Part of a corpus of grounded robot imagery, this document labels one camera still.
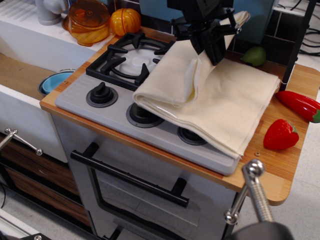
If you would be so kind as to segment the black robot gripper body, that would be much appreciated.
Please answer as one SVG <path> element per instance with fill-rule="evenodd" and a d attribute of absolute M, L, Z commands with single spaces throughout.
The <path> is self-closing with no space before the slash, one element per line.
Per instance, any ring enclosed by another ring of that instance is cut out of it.
<path fill-rule="evenodd" d="M 232 0 L 168 0 L 167 7 L 183 16 L 170 21 L 178 41 L 213 32 L 218 37 L 238 32 Z"/>

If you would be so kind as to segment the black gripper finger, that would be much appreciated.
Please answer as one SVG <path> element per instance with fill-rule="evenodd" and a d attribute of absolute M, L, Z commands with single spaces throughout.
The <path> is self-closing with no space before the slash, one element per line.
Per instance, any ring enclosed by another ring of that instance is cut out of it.
<path fill-rule="evenodd" d="M 189 39 L 196 53 L 200 55 L 205 50 L 201 37 L 199 35 L 191 35 Z"/>
<path fill-rule="evenodd" d="M 203 34 L 204 51 L 211 63 L 216 66 L 226 55 L 227 47 L 225 37 L 233 36 L 237 33 L 232 26 L 210 27 Z"/>

